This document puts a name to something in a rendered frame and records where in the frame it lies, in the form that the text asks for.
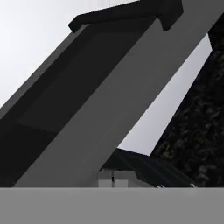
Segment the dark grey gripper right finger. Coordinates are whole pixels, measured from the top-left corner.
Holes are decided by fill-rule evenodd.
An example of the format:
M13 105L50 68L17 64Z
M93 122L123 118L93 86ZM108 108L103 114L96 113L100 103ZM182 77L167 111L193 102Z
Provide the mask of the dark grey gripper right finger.
M142 180L158 187L195 187L195 182L173 165L156 157L117 148L113 154L115 166L134 171Z

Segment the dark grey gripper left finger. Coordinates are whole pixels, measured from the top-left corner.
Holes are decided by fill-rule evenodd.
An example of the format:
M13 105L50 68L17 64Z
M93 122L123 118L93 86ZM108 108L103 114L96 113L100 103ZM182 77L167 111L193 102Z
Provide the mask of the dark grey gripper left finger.
M112 186L112 171L107 162L105 162L97 173L97 181L99 187Z

